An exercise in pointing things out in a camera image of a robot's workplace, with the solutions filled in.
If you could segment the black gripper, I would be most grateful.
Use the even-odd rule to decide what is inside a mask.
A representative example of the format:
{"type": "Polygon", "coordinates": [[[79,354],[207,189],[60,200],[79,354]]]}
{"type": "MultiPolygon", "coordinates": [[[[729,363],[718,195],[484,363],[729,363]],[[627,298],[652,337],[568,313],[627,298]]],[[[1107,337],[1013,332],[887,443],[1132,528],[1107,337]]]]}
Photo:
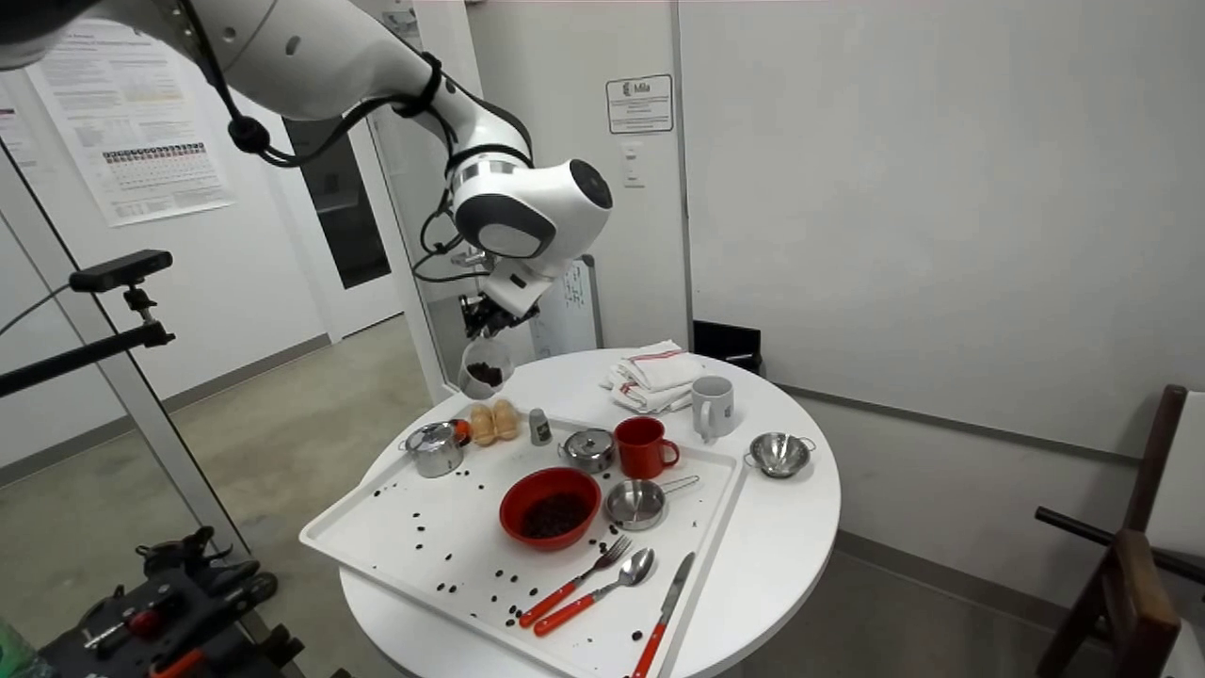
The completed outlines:
{"type": "Polygon", "coordinates": [[[472,339],[521,328],[537,313],[537,298],[554,288],[554,275],[521,260],[489,260],[478,273],[478,294],[459,303],[472,339]]]}

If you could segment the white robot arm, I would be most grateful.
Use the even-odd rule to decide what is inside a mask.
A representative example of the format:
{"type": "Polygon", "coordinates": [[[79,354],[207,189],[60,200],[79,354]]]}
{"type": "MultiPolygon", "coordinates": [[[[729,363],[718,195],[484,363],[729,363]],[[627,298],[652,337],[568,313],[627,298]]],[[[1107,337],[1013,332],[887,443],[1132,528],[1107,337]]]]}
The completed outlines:
{"type": "Polygon", "coordinates": [[[143,32],[222,97],[246,94],[278,116],[349,130],[391,106],[434,133],[449,152],[449,214],[484,255],[475,337],[531,320],[610,217],[615,195],[590,162],[537,166],[512,114],[354,0],[0,0],[2,69],[36,63],[75,19],[143,32]]]}

